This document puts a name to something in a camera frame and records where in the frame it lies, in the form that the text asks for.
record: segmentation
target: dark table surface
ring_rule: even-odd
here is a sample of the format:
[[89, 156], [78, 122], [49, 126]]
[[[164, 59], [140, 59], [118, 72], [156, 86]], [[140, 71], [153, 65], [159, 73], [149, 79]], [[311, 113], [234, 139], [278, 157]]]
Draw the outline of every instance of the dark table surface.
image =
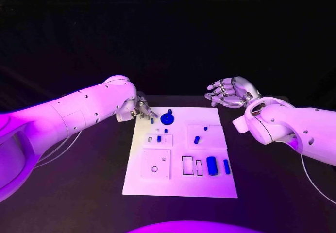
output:
[[[147, 100], [151, 106], [211, 105], [202, 96]], [[238, 133], [232, 120], [244, 109], [219, 106], [218, 111], [238, 199], [123, 195], [136, 121], [118, 123], [112, 116], [84, 130], [68, 152], [33, 170], [0, 203], [0, 232], [121, 233], [176, 220], [222, 222], [268, 233], [336, 232], [336, 206], [309, 182], [300, 155], [284, 143], [262, 145], [251, 133]], [[335, 194], [332, 166], [307, 159], [307, 169]]]

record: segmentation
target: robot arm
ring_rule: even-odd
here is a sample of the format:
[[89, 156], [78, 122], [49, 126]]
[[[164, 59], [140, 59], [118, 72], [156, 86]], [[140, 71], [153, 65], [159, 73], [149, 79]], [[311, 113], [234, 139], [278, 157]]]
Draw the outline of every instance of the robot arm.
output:
[[286, 101], [261, 97], [242, 77], [222, 79], [208, 86], [215, 88], [205, 97], [231, 108], [247, 107], [245, 114], [234, 120], [239, 133], [251, 132], [262, 144], [284, 142], [303, 155], [336, 166], [336, 112], [294, 108]]
[[157, 117], [125, 76], [27, 109], [0, 114], [0, 201], [22, 186], [49, 147], [111, 115]]

